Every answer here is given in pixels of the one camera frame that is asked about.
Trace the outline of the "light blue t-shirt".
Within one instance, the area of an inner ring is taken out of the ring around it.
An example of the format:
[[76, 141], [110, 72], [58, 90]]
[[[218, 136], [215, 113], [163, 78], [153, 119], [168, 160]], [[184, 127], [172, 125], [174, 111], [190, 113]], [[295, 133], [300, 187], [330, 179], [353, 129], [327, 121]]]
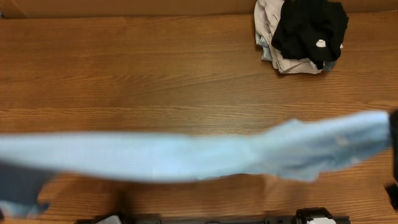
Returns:
[[47, 133], [1, 136], [1, 213], [39, 215], [42, 186], [59, 172], [139, 182], [193, 182], [235, 174], [315, 180], [393, 143], [390, 116], [365, 111], [334, 119], [292, 119], [254, 135]]

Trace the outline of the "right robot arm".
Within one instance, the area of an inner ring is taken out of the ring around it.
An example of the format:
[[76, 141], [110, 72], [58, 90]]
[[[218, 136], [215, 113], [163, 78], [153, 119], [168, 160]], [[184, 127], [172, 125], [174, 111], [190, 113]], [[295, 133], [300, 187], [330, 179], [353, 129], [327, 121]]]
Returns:
[[319, 185], [317, 206], [301, 208], [290, 223], [397, 223], [397, 111], [389, 117], [394, 180], [381, 189], [382, 176], [349, 176], [348, 183], [331, 180]]

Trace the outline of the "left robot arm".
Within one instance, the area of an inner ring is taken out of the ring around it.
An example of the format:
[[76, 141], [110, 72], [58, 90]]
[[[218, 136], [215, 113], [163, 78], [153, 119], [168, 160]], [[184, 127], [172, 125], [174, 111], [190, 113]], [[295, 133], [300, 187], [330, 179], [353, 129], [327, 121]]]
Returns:
[[95, 221], [94, 224], [123, 224], [123, 223], [117, 215], [111, 215], [105, 218], [100, 218], [98, 221]]

